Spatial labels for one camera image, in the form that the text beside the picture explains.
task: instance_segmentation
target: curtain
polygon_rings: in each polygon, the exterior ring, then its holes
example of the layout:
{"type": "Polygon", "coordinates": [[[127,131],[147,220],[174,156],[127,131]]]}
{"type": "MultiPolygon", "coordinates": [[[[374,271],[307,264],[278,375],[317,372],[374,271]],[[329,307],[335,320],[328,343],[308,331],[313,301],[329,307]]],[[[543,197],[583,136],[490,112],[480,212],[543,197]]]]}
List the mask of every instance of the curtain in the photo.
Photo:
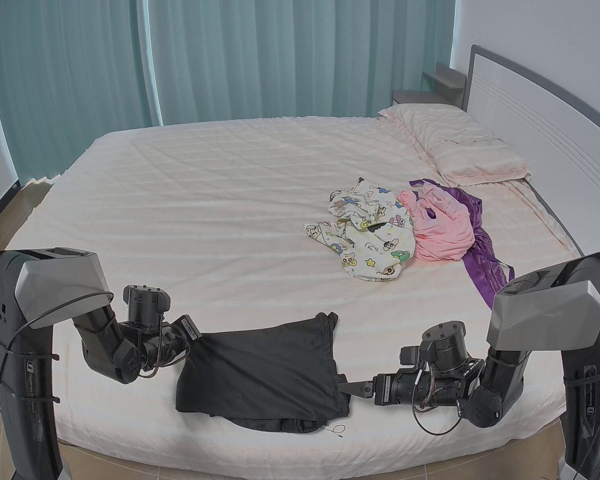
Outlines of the curtain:
{"type": "Polygon", "coordinates": [[[162,120],[373,116],[448,65],[455,2],[148,0],[162,120]]]}
{"type": "Polygon", "coordinates": [[[151,126],[136,0],[0,0],[0,121],[21,181],[151,126]]]}
{"type": "Polygon", "coordinates": [[[455,0],[0,0],[0,119],[21,180],[159,124],[374,116],[448,65],[455,0]]]}

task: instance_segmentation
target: white headboard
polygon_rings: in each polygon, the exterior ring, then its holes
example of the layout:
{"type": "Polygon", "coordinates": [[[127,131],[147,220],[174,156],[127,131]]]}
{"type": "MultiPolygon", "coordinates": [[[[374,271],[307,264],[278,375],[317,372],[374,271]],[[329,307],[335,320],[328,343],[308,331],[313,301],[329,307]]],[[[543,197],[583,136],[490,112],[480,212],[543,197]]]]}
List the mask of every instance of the white headboard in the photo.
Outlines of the white headboard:
{"type": "Polygon", "coordinates": [[[531,185],[584,254],[600,251],[600,113],[472,46],[463,108],[529,163],[531,185]]]}

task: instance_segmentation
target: purple strap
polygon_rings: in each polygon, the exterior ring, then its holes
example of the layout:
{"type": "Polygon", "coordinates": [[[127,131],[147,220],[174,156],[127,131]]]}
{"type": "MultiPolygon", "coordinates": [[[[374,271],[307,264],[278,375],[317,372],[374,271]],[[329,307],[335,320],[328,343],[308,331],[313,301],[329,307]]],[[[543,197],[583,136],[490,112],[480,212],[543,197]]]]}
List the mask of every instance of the purple strap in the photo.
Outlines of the purple strap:
{"type": "Polygon", "coordinates": [[[443,187],[429,179],[414,180],[410,181],[409,184],[416,186],[422,185],[424,182],[442,188],[469,210],[469,219],[473,227],[475,242],[463,256],[464,267],[478,292],[480,292],[482,299],[489,308],[492,308],[496,293],[508,283],[501,265],[509,267],[509,281],[515,277],[515,274],[513,267],[497,260],[494,256],[491,238],[487,231],[482,228],[482,200],[467,194],[460,188],[443,187]]]}

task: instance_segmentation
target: cartoon print garment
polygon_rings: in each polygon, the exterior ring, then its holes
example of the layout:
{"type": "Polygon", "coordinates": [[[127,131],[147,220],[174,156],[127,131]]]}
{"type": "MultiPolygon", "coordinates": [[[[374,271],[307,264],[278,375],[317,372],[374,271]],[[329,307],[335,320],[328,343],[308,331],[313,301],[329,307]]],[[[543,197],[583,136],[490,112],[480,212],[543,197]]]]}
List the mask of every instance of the cartoon print garment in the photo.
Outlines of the cartoon print garment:
{"type": "Polygon", "coordinates": [[[338,254],[345,272],[365,281],[395,279],[416,242],[407,208],[387,188],[359,178],[351,190],[335,190],[329,212],[336,221],[305,224],[308,236],[338,254]]]}

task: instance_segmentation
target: robotic arm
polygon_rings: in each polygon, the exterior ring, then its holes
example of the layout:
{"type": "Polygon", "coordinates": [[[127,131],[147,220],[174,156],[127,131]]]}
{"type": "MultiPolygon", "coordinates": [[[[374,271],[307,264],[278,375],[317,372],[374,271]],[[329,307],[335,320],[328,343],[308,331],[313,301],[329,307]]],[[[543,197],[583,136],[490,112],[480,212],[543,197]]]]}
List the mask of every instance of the robotic arm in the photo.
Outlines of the robotic arm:
{"type": "Polygon", "coordinates": [[[15,466],[12,480],[71,479],[56,436],[54,324],[71,318],[88,366],[122,384],[179,362],[201,336],[187,315],[164,321],[170,299],[160,288],[127,286],[123,298],[129,320],[119,323],[92,252],[0,252],[0,411],[15,466]]]}
{"type": "Polygon", "coordinates": [[[502,420],[522,395],[531,351],[560,350],[567,411],[559,478],[599,479],[600,253],[518,277],[497,293],[485,360],[467,354],[465,334],[460,321],[433,326],[420,346],[400,351],[406,368],[371,381],[343,383],[339,389],[375,396],[376,405],[411,404],[425,431],[416,413],[437,406],[456,406],[456,425],[467,419],[487,428],[502,420]]]}

